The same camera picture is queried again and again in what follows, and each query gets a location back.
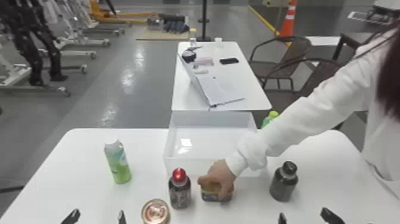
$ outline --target green bottle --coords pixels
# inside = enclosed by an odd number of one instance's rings
[[[110,165],[114,181],[123,184],[131,179],[128,161],[123,144],[118,139],[110,139],[105,143],[104,153]]]
[[[274,110],[271,110],[270,114],[268,114],[268,117],[264,118],[264,120],[262,121],[261,128],[263,129],[267,124],[269,124],[270,121],[275,119],[277,116],[279,116],[279,113]]]

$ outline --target yellow floor line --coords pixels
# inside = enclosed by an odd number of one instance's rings
[[[280,35],[280,32],[275,29],[274,26],[270,22],[268,22],[262,15],[260,15],[253,7],[250,5],[247,6],[252,13],[254,13],[272,32],[276,33],[277,36]]]

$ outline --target long hair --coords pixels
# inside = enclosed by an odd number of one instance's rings
[[[357,60],[384,43],[389,42],[390,49],[385,55],[379,71],[376,100],[383,107],[386,115],[394,117],[400,122],[400,20],[373,33],[365,43],[369,43],[379,35],[392,29],[397,31],[366,52],[354,57],[351,61]]]

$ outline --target black bottle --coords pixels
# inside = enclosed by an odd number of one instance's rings
[[[168,182],[171,206],[174,209],[184,209],[190,204],[190,179],[182,168],[174,169]]]
[[[299,181],[296,171],[297,166],[291,161],[284,162],[281,168],[276,169],[270,186],[270,194],[277,201],[289,201]]]

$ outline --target white jacket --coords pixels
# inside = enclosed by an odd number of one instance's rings
[[[357,55],[392,33],[359,47]],[[279,156],[289,146],[336,126],[354,111],[368,110],[363,157],[378,171],[377,178],[400,198],[400,122],[386,116],[376,101],[377,78],[389,47],[390,42],[386,42],[350,62],[315,88],[309,97],[290,105],[264,129],[245,135],[238,143],[238,152],[226,158],[229,169],[239,176],[247,167],[252,170],[265,167],[267,156]]]

